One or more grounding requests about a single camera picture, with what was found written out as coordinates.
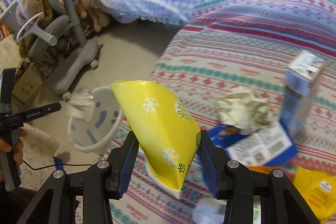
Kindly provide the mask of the left human hand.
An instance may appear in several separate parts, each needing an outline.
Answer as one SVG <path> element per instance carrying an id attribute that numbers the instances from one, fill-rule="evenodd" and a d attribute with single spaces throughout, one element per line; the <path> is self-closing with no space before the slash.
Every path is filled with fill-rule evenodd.
<path id="1" fill-rule="evenodd" d="M 19 139 L 15 146 L 14 160 L 18 165 L 23 164 L 23 142 L 21 137 L 26 137 L 27 132 L 24 129 L 20 129 Z M 1 152 L 8 153 L 12 150 L 11 145 L 9 145 L 3 138 L 0 138 L 0 150 Z"/>

